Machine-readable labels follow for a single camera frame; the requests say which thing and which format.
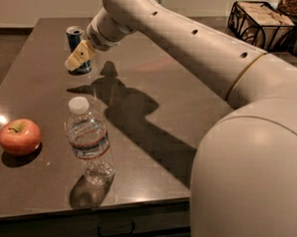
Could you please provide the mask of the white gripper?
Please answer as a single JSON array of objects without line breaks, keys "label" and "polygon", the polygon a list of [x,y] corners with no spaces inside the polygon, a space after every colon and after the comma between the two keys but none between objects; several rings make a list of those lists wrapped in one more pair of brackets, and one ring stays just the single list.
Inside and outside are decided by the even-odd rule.
[{"label": "white gripper", "polygon": [[84,63],[92,60],[96,49],[107,52],[133,32],[133,29],[115,21],[103,8],[87,27],[86,35],[91,43],[82,40],[65,62],[65,67],[69,71],[79,69]]}]

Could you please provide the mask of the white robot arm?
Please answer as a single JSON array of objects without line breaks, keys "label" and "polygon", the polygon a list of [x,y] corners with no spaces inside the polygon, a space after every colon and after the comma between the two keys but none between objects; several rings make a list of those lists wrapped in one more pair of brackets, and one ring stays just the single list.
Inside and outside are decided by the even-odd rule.
[{"label": "white robot arm", "polygon": [[67,69],[139,31],[233,109],[196,151],[191,237],[297,237],[297,68],[157,0],[102,3]]}]

